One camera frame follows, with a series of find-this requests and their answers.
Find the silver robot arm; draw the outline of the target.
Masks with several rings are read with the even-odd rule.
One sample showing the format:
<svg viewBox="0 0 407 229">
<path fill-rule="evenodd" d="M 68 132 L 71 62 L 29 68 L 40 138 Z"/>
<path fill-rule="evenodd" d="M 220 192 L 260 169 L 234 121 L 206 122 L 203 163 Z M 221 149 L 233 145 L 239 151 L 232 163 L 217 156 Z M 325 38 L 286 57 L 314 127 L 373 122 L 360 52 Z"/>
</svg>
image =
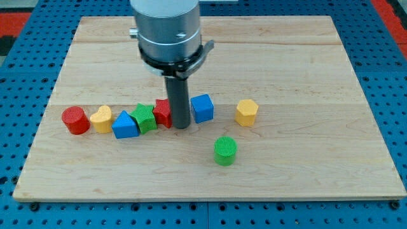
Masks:
<svg viewBox="0 0 407 229">
<path fill-rule="evenodd" d="M 172 124 L 189 127 L 188 78 L 204 64 L 214 41 L 202 43 L 198 0 L 130 0 L 142 61 L 165 79 Z"/>
</svg>

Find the black tool clamp mount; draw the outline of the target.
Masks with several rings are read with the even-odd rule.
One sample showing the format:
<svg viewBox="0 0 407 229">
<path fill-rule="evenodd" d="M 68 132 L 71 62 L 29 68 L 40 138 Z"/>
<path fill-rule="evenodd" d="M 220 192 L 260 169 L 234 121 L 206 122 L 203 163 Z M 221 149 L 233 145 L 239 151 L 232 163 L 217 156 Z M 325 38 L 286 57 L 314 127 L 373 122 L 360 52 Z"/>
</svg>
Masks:
<svg viewBox="0 0 407 229">
<path fill-rule="evenodd" d="M 214 40 L 210 40 L 205 45 L 200 45 L 192 56 L 179 62 L 160 62 L 149 57 L 142 48 L 139 48 L 139 52 L 142 62 L 149 72 L 157 76 L 186 80 L 201 68 L 213 49 Z"/>
</svg>

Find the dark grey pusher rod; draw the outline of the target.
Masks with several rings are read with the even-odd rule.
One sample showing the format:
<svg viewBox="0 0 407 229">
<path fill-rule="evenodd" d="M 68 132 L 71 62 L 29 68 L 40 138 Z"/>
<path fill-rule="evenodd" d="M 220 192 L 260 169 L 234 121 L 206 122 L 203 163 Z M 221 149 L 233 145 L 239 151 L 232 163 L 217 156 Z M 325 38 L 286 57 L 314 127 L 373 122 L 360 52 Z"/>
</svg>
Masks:
<svg viewBox="0 0 407 229">
<path fill-rule="evenodd" d="M 178 129 L 189 127 L 191 120 L 188 81 L 177 78 L 165 78 L 165 88 L 173 126 Z"/>
</svg>

